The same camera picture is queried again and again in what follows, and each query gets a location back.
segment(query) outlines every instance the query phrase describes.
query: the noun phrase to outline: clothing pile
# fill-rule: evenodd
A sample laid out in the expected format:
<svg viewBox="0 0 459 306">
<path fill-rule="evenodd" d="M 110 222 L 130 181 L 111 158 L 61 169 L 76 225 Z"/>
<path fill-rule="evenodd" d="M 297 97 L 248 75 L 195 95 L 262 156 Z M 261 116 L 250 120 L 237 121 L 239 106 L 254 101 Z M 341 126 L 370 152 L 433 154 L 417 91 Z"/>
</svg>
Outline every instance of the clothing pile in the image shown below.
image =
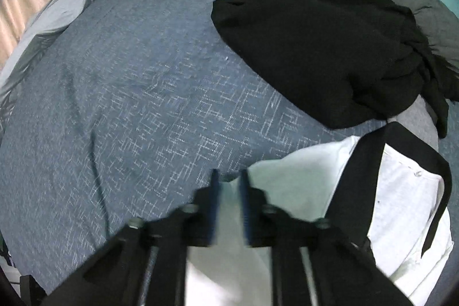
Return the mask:
<svg viewBox="0 0 459 306">
<path fill-rule="evenodd" d="M 446 98 L 459 100 L 458 76 L 443 56 L 432 52 L 428 38 L 407 7 L 392 0 L 215 0 L 212 21 L 222 39 L 256 73 L 327 127 L 351 127 L 370 119 L 390 121 L 409 108 L 422 106 L 424 100 L 436 119 L 438 136 L 446 136 Z M 343 153 L 335 157 L 330 155 L 331 149 L 321 157 L 316 157 L 312 149 L 305 150 L 308 157 L 296 158 L 304 167 L 300 181 L 293 177 L 290 184 L 286 182 L 285 175 L 295 167 L 290 165 L 292 170 L 286 170 L 279 166 L 282 171 L 273 168 L 261 173 L 260 188 L 272 188 L 271 195 L 279 196 L 273 200 L 296 217 L 330 217 L 356 246 L 369 250 L 378 268 L 415 305 L 421 306 L 453 247 L 446 209 L 452 189 L 451 173 L 437 152 L 416 137 L 411 138 L 405 129 L 391 125 L 349 145 L 347 151 L 341 149 Z M 381 131 L 391 136 L 377 145 L 376 134 Z M 317 151 L 326 146 L 331 147 L 317 146 Z M 350 154 L 341 164 L 341 157 Z M 327 157 L 332 162 L 324 166 Z M 434 159 L 437 161 L 433 164 L 442 165 L 441 170 L 426 166 Z M 375 165 L 373 171 L 369 171 L 371 164 Z M 325 175 L 335 167 L 339 177 L 331 179 L 339 183 L 322 190 L 327 189 Z M 271 177 L 277 172 L 278 178 L 282 175 L 284 179 L 282 186 L 277 181 L 266 182 L 273 181 Z M 320 175 L 320 180 L 315 180 L 314 175 Z M 370 187 L 372 180 L 374 190 Z M 300 191 L 303 200 L 298 204 L 293 201 Z M 323 204 L 318 202 L 320 196 L 324 196 Z M 359 209 L 353 207 L 356 201 L 361 204 Z M 415 228 L 420 217 L 426 224 Z M 232 249 L 230 245 L 222 246 L 217 249 L 220 255 L 231 258 L 234 245 Z M 240 250 L 243 260 L 232 258 L 231 264 L 223 264 L 226 269 L 241 273 L 251 263 L 244 249 Z M 199 256 L 191 262 L 202 273 L 217 271 Z M 257 268 L 260 262 L 263 260 L 252 260 L 250 266 Z M 268 264 L 258 267 L 263 273 Z M 251 289 L 259 291 L 245 302 L 257 304 L 265 294 L 266 289 L 260 291 L 262 281 L 251 281 L 257 278 L 243 280 L 242 288 L 251 284 Z M 228 298 L 219 289 L 225 286 L 216 281 L 216 287 L 209 287 L 209 292 L 219 294 L 220 299 Z"/>
<path fill-rule="evenodd" d="M 293 104 L 331 128 L 396 116 L 422 95 L 445 137 L 459 80 L 412 12 L 391 0 L 217 0 L 223 40 Z"/>
<path fill-rule="evenodd" d="M 459 20 L 439 0 L 93 1 L 51 0 L 0 74 L 0 185 L 22 198 L 0 223 L 47 291 L 127 217 L 160 218 L 208 169 L 252 165 L 270 203 L 329 218 L 407 304 L 427 302 L 453 249 L 437 150 L 459 100 Z M 325 128 L 370 119 L 395 123 Z M 236 185 L 217 244 L 190 250 L 188 306 L 271 302 Z"/>
</svg>

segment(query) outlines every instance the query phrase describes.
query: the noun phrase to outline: crumpled fabric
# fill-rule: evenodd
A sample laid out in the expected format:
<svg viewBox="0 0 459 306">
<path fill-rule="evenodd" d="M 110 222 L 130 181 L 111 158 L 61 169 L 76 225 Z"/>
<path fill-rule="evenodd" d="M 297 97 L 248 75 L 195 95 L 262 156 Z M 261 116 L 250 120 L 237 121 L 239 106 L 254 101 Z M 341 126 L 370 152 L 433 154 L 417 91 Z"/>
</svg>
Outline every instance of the crumpled fabric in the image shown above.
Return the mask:
<svg viewBox="0 0 459 306">
<path fill-rule="evenodd" d="M 95 0 L 50 0 L 30 18 L 20 42 L 0 72 L 0 143 L 27 72 L 61 33 Z"/>
<path fill-rule="evenodd" d="M 396 116 L 421 94 L 446 136 L 445 98 L 458 100 L 459 81 L 391 0 L 216 0 L 212 20 L 256 73 L 327 127 Z"/>
</svg>

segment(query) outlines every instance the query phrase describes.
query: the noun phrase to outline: bed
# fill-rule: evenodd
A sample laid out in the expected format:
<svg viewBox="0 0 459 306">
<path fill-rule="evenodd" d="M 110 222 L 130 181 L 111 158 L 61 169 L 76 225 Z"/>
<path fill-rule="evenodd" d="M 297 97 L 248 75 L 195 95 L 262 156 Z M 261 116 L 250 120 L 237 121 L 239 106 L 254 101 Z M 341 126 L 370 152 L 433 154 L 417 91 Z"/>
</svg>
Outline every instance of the bed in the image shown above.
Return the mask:
<svg viewBox="0 0 459 306">
<path fill-rule="evenodd" d="M 2 108 L 0 228 L 18 269 L 47 292 L 130 217 L 187 202 L 211 168 L 231 179 L 259 160 L 384 125 L 330 130 L 300 111 L 221 41 L 212 1 L 91 0 L 51 39 L 34 34 L 46 10 L 26 31 L 34 50 Z M 458 123 L 450 104 L 438 147 L 453 180 Z M 453 239 L 458 203 L 454 184 Z M 458 266 L 453 250 L 428 305 L 459 282 Z"/>
</svg>

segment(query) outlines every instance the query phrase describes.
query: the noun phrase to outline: dark gray pillow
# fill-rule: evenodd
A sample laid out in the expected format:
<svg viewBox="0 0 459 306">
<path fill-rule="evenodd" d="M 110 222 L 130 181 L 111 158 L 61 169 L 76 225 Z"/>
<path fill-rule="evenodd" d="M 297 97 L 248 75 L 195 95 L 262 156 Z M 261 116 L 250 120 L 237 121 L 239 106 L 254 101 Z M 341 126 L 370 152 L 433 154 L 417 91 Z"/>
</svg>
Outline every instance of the dark gray pillow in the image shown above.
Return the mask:
<svg viewBox="0 0 459 306">
<path fill-rule="evenodd" d="M 393 0 L 411 9 L 433 53 L 459 71 L 459 19 L 440 0 Z"/>
</svg>

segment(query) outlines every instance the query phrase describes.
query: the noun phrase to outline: black strap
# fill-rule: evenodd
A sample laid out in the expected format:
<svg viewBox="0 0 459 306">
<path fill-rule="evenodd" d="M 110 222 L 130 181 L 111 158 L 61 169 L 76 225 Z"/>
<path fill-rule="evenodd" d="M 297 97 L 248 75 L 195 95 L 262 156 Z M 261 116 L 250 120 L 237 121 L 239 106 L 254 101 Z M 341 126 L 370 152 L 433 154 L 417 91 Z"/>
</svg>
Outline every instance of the black strap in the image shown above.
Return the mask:
<svg viewBox="0 0 459 306">
<path fill-rule="evenodd" d="M 353 243 L 363 246 L 373 218 L 385 144 L 416 161 L 424 170 L 443 178 L 444 193 L 422 246 L 423 255 L 432 245 L 438 223 L 451 196 L 451 171 L 448 162 L 437 151 L 398 122 L 391 122 L 359 140 L 344 168 L 325 217 L 341 228 Z"/>
</svg>

